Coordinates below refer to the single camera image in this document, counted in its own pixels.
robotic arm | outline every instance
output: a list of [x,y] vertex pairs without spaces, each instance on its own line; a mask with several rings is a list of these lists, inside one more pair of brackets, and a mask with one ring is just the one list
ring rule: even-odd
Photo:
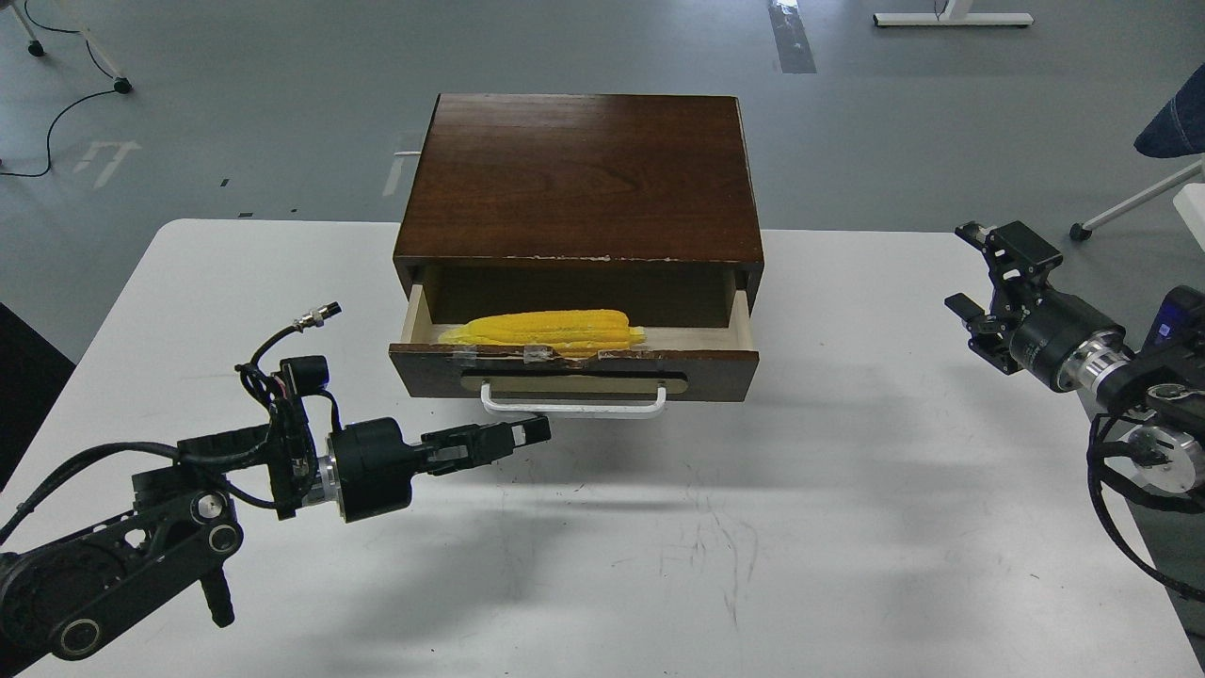
[[[984,311],[966,294],[946,306],[970,331],[968,346],[1005,375],[1025,370],[1054,393],[1080,390],[1105,411],[1092,423],[1088,491],[1110,538],[1144,572],[1177,594],[1205,602],[1205,591],[1144,562],[1125,544],[1101,497],[1107,485],[1158,511],[1205,512],[1205,295],[1176,287],[1164,297],[1141,352],[1124,344],[1125,329],[1046,277],[1063,255],[1021,222],[954,232],[983,254],[993,295]],[[1118,421],[1135,428],[1110,442]],[[1127,458],[1162,493],[1151,493],[1105,464]]]
[[[0,678],[24,671],[46,654],[80,660],[95,654],[165,602],[201,583],[213,623],[234,623],[222,565],[242,546],[231,499],[272,509],[280,520],[334,501],[347,523],[410,506],[411,479],[475,468],[516,448],[548,441],[548,420],[468,425],[423,435],[406,444],[398,423],[377,419],[342,426],[327,391],[322,356],[282,360],[264,375],[259,360],[282,337],[321,326],[340,312],[328,303],[277,331],[235,370],[269,424],[181,441],[99,446],[60,465],[0,527],[2,544],[55,489],[92,464],[133,450],[171,460],[166,468],[133,477],[134,507],[23,554],[0,554]],[[329,454],[318,456],[302,399],[331,403]],[[271,500],[230,484],[225,473],[265,466]]]

yellow corn cob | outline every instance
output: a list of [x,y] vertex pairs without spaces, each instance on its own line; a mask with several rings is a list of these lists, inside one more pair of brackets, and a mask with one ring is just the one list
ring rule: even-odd
[[480,317],[440,334],[440,344],[552,347],[563,356],[584,359],[606,349],[630,349],[645,341],[645,330],[628,326],[615,309],[531,311]]

chair leg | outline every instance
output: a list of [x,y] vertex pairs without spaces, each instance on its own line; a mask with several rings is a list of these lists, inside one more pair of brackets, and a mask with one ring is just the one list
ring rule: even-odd
[[1113,205],[1112,207],[1100,212],[1099,214],[1089,218],[1083,223],[1077,223],[1071,226],[1071,240],[1076,242],[1082,242],[1092,234],[1095,232],[1097,228],[1113,220],[1115,218],[1124,214],[1125,212],[1150,201],[1152,197],[1165,193],[1176,185],[1188,181],[1189,178],[1203,173],[1203,160],[1197,160],[1195,163],[1188,165],[1187,167],[1177,171],[1176,173],[1164,178],[1163,181],[1156,183],[1154,185],[1138,193],[1136,195],[1123,200],[1122,202]]
[[25,17],[22,16],[20,10],[17,8],[17,5],[12,6],[12,13],[17,14],[17,23],[20,24],[22,30],[24,30],[25,35],[29,37],[29,47],[27,47],[27,49],[29,49],[29,53],[35,57],[45,57],[46,49],[42,49],[42,43],[37,40],[37,37],[34,36],[34,30],[29,28],[29,23],[25,20]]

wood grain top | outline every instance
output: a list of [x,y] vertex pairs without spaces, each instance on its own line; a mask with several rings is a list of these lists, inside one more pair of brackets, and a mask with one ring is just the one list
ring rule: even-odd
[[736,99],[443,94],[395,257],[759,269]]

gray floor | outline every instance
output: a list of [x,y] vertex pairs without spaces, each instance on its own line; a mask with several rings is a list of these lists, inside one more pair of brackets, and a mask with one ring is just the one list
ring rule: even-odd
[[[764,228],[1022,219],[1066,254],[1052,281],[1136,336],[1170,287],[1205,288],[1205,253],[1170,193],[1088,243],[1065,236],[1188,164],[1131,142],[1205,61],[1205,0],[976,2],[1033,13],[1024,30],[870,19],[927,5],[800,0],[817,73],[783,75],[766,0],[72,2],[136,90],[69,112],[48,177],[0,177],[0,301],[77,361],[165,222],[398,220],[415,167],[390,190],[393,152],[418,147],[440,92],[735,94]],[[47,0],[30,8],[65,23]],[[108,87],[81,40],[39,35],[40,60],[0,12],[10,171],[41,170],[51,118]],[[105,182],[114,147],[82,163],[94,142],[130,141]],[[1140,520],[1162,566],[1205,580],[1199,523]],[[1205,632],[1201,606],[1180,608]]]

